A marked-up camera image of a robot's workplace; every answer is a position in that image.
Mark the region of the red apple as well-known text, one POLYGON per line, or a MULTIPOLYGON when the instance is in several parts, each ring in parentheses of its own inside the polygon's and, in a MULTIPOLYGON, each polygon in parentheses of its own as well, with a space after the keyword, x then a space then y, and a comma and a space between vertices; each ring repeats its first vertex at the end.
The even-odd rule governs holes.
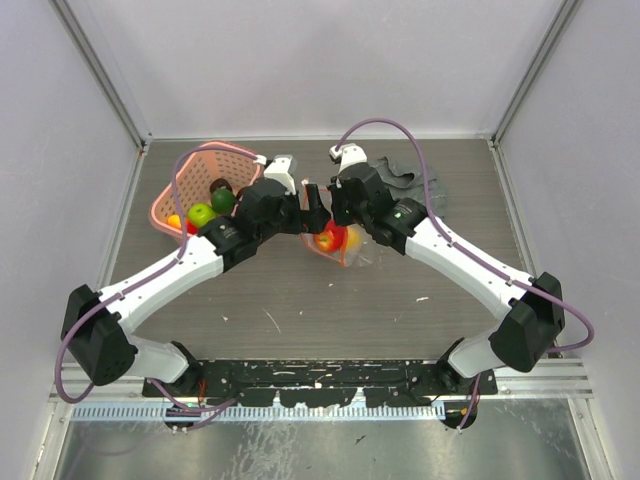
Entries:
POLYGON ((346 236, 347 228, 330 220, 322 232, 313 235, 313 243, 321 252, 334 253, 342 248, 346 236))

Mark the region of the yellow pear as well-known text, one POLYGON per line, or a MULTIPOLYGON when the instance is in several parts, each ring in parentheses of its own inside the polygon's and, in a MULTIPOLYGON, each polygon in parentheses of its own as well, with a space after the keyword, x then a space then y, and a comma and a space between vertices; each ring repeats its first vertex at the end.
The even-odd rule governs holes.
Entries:
POLYGON ((355 226, 348 226, 345 233, 344 250, 354 252, 360 248, 361 238, 355 226))

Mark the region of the dark green avocado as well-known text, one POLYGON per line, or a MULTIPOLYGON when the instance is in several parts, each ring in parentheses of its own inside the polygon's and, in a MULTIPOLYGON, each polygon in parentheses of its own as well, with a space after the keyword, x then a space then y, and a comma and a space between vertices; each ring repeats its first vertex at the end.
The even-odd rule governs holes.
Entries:
POLYGON ((219 188, 211 193, 210 201, 217 215, 229 215, 234 210, 237 199, 232 190, 219 188))

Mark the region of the clear zip top bag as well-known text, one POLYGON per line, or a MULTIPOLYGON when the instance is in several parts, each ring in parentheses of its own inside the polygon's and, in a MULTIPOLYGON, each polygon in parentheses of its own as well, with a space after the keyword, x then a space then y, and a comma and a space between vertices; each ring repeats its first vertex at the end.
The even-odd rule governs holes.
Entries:
POLYGON ((372 265, 375 260, 374 242, 369 238, 369 235, 360 225, 351 224, 349 226, 355 226, 358 229, 361 238, 360 248, 354 252, 345 251, 343 244, 342 248, 334 253, 324 253, 314 245, 314 234, 302 233, 299 237, 302 244, 308 251, 324 259, 335 262, 341 267, 366 267, 372 265))

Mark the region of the pink plastic basket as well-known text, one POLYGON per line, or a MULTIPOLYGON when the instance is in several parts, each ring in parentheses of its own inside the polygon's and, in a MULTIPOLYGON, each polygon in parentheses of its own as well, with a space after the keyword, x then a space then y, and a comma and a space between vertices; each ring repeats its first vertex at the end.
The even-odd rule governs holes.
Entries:
MULTIPOLYGON (((242 146, 213 140, 201 144, 206 150, 191 154, 177 173, 177 191, 184 213, 197 203, 210 200, 210 185, 218 180, 226 180, 232 190, 254 183, 262 176, 266 160, 242 146)), ((149 221, 156 230, 181 241, 178 227, 168 223, 177 214, 172 184, 169 183, 151 203, 149 221)))

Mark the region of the green apple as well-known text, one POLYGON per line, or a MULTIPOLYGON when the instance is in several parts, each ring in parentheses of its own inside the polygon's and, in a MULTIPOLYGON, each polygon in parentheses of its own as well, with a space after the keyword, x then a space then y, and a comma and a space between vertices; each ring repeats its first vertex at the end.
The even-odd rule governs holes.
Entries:
POLYGON ((188 221, 197 229, 204 227, 217 216, 213 208, 205 203, 194 204, 187 212, 188 221))

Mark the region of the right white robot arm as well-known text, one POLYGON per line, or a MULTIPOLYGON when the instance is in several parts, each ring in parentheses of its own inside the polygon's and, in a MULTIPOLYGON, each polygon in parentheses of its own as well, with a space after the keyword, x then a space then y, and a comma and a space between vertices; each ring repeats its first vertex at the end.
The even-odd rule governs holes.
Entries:
POLYGON ((453 232, 411 198, 396 200, 378 172, 364 163, 346 168, 329 186, 334 220, 357 224, 372 239, 434 268, 475 297, 497 325, 457 340, 436 364, 442 388, 459 394, 474 377, 507 366, 527 373, 553 346, 565 326, 554 300, 560 282, 511 268, 453 232))

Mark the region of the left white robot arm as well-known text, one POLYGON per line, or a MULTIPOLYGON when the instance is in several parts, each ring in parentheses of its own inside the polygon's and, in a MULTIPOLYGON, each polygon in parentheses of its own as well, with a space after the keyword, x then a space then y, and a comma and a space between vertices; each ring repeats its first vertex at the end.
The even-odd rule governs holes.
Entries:
POLYGON ((63 349, 95 386, 129 374, 160 380, 178 396, 191 395, 200 384, 194 359, 176 343, 137 338, 135 331, 183 293, 253 257, 273 236, 321 232, 330 213, 317 185, 304 189, 302 205, 280 181, 262 178, 244 190, 234 215, 211 219, 145 270, 101 292, 77 287, 67 301, 63 349))

